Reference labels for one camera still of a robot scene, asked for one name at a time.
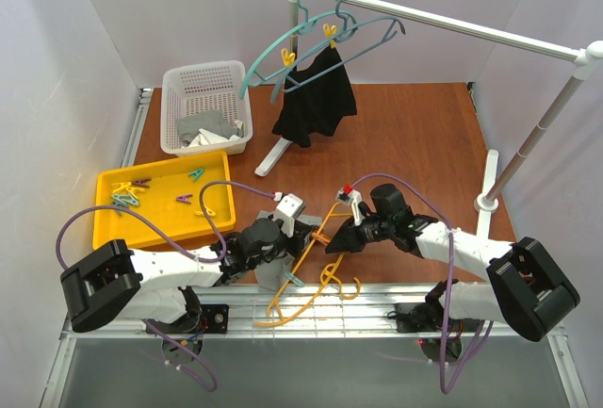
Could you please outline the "orange clothespin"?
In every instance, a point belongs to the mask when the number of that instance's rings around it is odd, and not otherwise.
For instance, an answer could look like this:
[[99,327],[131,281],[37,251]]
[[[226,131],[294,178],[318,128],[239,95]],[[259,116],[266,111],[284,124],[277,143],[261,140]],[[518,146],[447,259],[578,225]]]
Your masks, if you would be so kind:
[[316,241],[322,243],[323,245],[328,245],[331,241],[328,237],[324,236],[323,234],[319,234],[319,233],[313,233],[312,238],[315,239]]

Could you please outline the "light blue clothespin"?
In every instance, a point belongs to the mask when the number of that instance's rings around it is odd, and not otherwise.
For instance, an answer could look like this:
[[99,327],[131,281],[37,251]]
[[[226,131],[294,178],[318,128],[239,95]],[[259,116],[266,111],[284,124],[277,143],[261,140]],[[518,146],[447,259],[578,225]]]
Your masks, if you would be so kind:
[[305,286],[305,283],[300,278],[298,278],[296,275],[294,275],[291,272],[286,272],[285,273],[285,278],[289,282],[293,283],[297,287],[304,287]]

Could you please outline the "grey underwear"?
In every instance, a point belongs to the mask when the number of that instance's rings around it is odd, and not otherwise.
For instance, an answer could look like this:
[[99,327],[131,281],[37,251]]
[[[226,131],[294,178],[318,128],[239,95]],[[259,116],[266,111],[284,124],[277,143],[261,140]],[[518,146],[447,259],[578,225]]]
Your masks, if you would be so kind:
[[[267,218],[271,213],[272,212],[260,210],[256,218]],[[322,217],[306,214],[300,214],[297,220],[316,228],[318,228],[322,223]],[[285,273],[292,270],[293,263],[296,258],[297,257],[287,253],[283,258],[274,260],[270,263],[261,264],[254,270],[257,283],[260,285],[260,287],[267,290],[271,290],[273,292],[278,291],[282,284],[287,281],[285,278]]]

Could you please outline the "yellow hanger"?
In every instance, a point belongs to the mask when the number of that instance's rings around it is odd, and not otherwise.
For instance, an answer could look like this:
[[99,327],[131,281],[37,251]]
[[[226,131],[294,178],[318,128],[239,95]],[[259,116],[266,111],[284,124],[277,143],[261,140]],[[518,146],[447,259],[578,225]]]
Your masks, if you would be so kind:
[[[339,205],[341,205],[340,202],[335,202],[332,205],[331,209],[325,216],[321,225],[318,227],[316,232],[313,232],[313,233],[323,234],[322,231],[331,218],[334,218],[334,217],[346,217],[347,218],[347,217],[351,216],[351,212],[349,212],[349,213],[336,212],[336,209]],[[311,234],[311,239],[310,239],[310,242],[309,242],[307,248],[304,250],[304,252],[301,254],[301,256],[295,260],[295,265],[293,266],[292,270],[290,271],[291,273],[293,273],[296,276],[298,276],[298,270],[303,266],[307,256],[312,252],[313,248],[315,247],[315,244],[320,243],[312,238],[312,234]],[[353,281],[355,283],[355,292],[352,294],[347,294],[343,291],[343,288],[344,288],[343,282],[336,275],[336,272],[339,269],[339,267],[344,259],[344,256],[345,256],[345,253],[341,253],[333,263],[327,264],[322,269],[322,271],[318,277],[317,291],[295,313],[284,314],[282,311],[281,305],[280,305],[281,298],[284,296],[287,286],[289,284],[292,284],[288,280],[285,281],[282,284],[282,286],[280,287],[280,289],[274,295],[272,301],[269,303],[267,310],[266,310],[266,318],[272,318],[273,314],[276,313],[278,315],[278,319],[273,319],[271,321],[257,321],[255,323],[255,325],[258,327],[261,327],[261,328],[276,328],[279,326],[286,325],[288,322],[298,318],[307,309],[312,307],[315,300],[322,294],[323,290],[325,288],[327,288],[329,285],[336,285],[337,296],[339,297],[339,299],[341,301],[350,301],[350,300],[354,300],[356,297],[358,297],[360,295],[361,289],[362,289],[361,281],[358,278],[354,277]]]

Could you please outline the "grey-blue hanger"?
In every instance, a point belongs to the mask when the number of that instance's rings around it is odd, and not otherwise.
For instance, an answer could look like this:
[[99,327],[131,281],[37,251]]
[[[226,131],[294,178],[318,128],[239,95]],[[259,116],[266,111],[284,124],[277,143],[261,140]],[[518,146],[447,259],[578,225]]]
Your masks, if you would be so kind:
[[[316,28],[320,20],[331,16],[334,16],[341,21],[340,26],[336,25],[335,28],[332,28],[327,23],[324,23],[323,25],[327,26],[327,28],[323,29],[324,39],[322,41],[315,44],[313,47],[309,48],[300,55],[294,52],[294,57],[291,57],[290,54],[288,54],[285,57],[286,61],[284,62],[284,68],[268,77],[268,80],[274,79],[274,88],[270,97],[270,101],[272,103],[276,101],[277,95],[280,92],[290,93],[294,90],[304,87],[307,84],[318,80],[322,76],[333,72],[335,69],[344,67],[346,63],[351,62],[352,60],[380,47],[381,45],[390,42],[398,34],[406,34],[406,29],[401,19],[392,14],[382,14],[372,19],[358,21],[353,13],[342,8],[342,5],[346,1],[347,0],[336,0],[333,10],[313,17],[306,16],[302,24],[297,24],[292,28],[292,32],[287,34],[288,37],[291,37],[294,34],[308,34]],[[357,52],[355,55],[352,55],[347,59],[342,59],[340,62],[336,62],[326,69],[319,70],[317,74],[311,75],[306,81],[296,81],[293,78],[293,73],[298,70],[300,64],[306,59],[321,53],[327,48],[333,49],[339,43],[351,40],[361,28],[380,22],[387,23],[387,28],[383,32],[383,35],[375,43],[369,45],[366,49]]]

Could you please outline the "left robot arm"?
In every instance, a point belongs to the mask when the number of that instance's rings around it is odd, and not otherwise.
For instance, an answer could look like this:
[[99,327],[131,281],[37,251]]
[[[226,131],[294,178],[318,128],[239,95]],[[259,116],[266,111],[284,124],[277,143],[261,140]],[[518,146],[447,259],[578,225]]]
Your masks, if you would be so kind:
[[72,328],[88,333],[115,319],[148,319],[168,330],[190,330],[202,315],[195,288],[229,286],[266,264],[302,254],[313,226],[294,220],[291,235],[282,226],[273,217],[259,218],[195,250],[193,258],[111,240],[60,276]]

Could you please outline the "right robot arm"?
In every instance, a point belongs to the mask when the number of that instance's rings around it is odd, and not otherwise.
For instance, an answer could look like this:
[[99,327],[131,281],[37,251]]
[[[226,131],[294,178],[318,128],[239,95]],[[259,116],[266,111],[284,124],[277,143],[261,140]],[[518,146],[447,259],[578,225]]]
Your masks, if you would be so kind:
[[538,342],[579,306],[580,295],[544,245],[530,237],[498,241],[452,230],[434,217],[412,211],[393,184],[370,192],[366,204],[351,186],[336,199],[352,215],[339,227],[326,253],[359,253],[366,245],[392,242],[416,257],[439,261],[481,278],[478,284],[447,278],[432,289],[420,311],[440,327],[445,318],[507,324]]

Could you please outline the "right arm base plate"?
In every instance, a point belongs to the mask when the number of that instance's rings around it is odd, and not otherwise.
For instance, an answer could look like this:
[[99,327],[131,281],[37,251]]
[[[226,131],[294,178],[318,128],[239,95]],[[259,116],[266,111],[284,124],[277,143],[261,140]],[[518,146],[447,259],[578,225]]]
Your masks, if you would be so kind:
[[[395,303],[394,308],[386,315],[387,319],[396,322],[399,333],[440,332],[443,326],[444,308],[439,304]],[[448,331],[452,334],[476,332],[479,320],[464,318],[448,319]]]

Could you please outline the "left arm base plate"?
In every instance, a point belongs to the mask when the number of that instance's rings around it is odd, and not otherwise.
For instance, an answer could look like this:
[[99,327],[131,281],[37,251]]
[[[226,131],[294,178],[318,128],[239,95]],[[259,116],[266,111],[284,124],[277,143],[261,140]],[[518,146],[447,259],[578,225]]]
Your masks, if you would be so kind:
[[172,323],[158,320],[150,320],[150,323],[167,335],[226,334],[229,310],[228,304],[202,304]]

